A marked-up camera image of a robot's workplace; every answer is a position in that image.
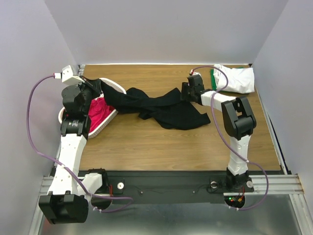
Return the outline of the black t shirt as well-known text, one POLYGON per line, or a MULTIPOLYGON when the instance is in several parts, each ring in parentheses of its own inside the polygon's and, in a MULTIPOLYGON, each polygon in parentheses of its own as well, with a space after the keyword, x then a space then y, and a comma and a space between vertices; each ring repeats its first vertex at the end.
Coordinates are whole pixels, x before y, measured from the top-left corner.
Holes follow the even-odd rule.
POLYGON ((106 104, 120 114, 138 113, 143 120, 154 118, 165 129, 191 130, 211 123, 208 114, 200 113, 190 102, 180 99, 178 88, 159 97, 149 97, 134 87, 124 94, 101 79, 96 79, 95 83, 101 87, 106 104))

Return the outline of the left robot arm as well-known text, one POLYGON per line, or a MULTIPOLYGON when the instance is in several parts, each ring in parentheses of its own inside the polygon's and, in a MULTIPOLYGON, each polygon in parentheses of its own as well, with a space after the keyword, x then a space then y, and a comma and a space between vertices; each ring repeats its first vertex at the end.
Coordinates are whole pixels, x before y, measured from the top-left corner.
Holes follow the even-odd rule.
POLYGON ((84 79, 82 84, 62 90, 64 110, 59 162, 47 195, 39 199, 39 207, 50 224, 84 223, 92 195, 109 188, 103 169, 91 170, 82 181, 78 179, 91 126, 89 109, 92 100, 102 93, 101 83, 100 79, 84 79))

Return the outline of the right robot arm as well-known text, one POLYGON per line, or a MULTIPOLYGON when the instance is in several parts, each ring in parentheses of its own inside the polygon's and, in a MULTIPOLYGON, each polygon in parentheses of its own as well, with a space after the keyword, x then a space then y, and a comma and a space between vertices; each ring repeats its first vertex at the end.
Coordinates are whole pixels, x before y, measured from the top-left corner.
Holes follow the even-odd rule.
POLYGON ((230 191, 236 191, 249 181, 248 145, 256 127, 256 118, 245 96, 234 97, 205 89, 199 73, 187 77, 181 86, 181 99, 209 106, 211 112, 221 111, 224 129, 230 137, 229 163, 226 168, 225 185, 230 191))

